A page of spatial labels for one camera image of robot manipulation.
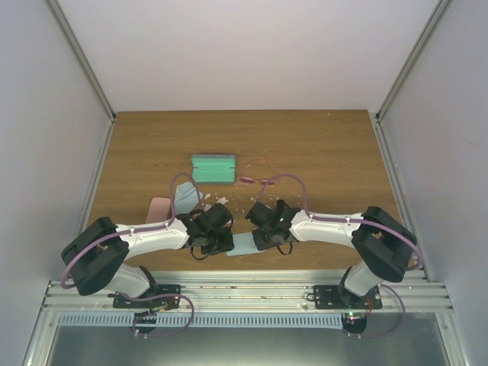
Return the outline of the pink tinted sunglasses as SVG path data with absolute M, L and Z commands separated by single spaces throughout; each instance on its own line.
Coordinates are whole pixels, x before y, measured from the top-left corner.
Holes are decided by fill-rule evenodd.
M 275 166 L 272 164 L 271 160 L 266 158 L 266 157 L 261 157 L 258 159 L 252 160 L 242 171 L 241 174 L 237 176 L 237 180 L 243 184 L 246 185 L 252 185 L 255 183 L 259 183 L 261 186 L 264 186 L 265 184 L 269 186 L 275 186 L 277 181 L 275 179 L 272 179 L 271 177 L 255 177 L 249 174 L 249 170 L 252 167 L 256 167 L 257 165 L 266 165 L 269 167 L 274 173 L 276 173 L 278 170 L 275 168 Z

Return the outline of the pink glasses case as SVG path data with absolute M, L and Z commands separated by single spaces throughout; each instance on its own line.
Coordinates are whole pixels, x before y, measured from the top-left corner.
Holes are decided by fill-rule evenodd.
M 146 223 L 168 220 L 172 215 L 171 200 L 167 197 L 154 197 L 149 204 Z

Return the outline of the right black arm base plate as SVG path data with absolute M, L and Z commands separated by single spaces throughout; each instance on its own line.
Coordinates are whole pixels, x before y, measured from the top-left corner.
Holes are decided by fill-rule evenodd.
M 380 310 L 383 308 L 379 287 L 371 288 L 364 296 L 339 290 L 338 285 L 315 285 L 306 300 L 318 310 Z

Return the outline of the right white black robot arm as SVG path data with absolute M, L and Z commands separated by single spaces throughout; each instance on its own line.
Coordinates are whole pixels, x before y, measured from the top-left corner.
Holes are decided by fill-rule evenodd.
M 334 294 L 348 309 L 361 306 L 379 284 L 400 283 L 412 256 L 419 255 L 416 237 L 379 207 L 352 215 L 317 214 L 279 200 L 274 209 L 255 203 L 246 219 L 255 226 L 252 236 L 260 251 L 310 241 L 355 249 L 361 261 L 346 270 Z

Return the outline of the light blue cleaning cloth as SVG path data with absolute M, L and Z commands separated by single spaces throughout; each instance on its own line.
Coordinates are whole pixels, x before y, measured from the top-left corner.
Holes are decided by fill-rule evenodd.
M 233 235 L 234 248 L 226 253 L 227 256 L 251 255 L 259 252 L 252 233 Z

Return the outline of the teal glasses case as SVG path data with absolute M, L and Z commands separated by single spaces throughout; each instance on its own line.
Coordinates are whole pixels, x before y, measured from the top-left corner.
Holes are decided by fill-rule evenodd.
M 236 156 L 197 154 L 191 157 L 192 178 L 201 184 L 233 184 L 236 180 Z

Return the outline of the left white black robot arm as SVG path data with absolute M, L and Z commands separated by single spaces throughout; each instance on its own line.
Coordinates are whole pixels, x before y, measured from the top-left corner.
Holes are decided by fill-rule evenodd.
M 101 217 L 62 251 L 66 268 L 61 286 L 75 288 L 81 296 L 110 290 L 138 307 L 151 307 L 157 298 L 155 280 L 145 268 L 124 262 L 162 250 L 200 248 L 204 256 L 228 252 L 234 248 L 232 225 L 233 215 L 222 204 L 142 225 L 117 225 Z

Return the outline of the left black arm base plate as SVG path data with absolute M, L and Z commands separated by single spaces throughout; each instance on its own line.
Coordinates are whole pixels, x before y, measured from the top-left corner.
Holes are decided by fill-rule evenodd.
M 179 284 L 157 284 L 135 300 L 119 293 L 110 295 L 115 309 L 173 310 L 179 308 Z

